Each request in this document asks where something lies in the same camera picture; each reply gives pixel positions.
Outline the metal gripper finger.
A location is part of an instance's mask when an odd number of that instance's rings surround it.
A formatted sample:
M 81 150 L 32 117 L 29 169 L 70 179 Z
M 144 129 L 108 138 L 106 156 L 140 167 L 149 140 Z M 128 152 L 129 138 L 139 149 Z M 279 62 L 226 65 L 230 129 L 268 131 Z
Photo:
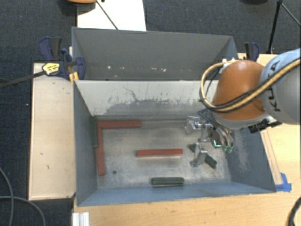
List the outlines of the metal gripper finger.
M 202 120 L 197 116 L 188 116 L 186 120 L 186 125 L 184 131 L 186 135 L 191 135 L 193 131 L 199 130 L 202 128 Z
M 193 160 L 190 161 L 192 167 L 198 167 L 199 165 L 204 164 L 205 158 L 207 156 L 207 150 L 205 146 L 200 143 L 191 144 L 190 150 L 194 153 Z

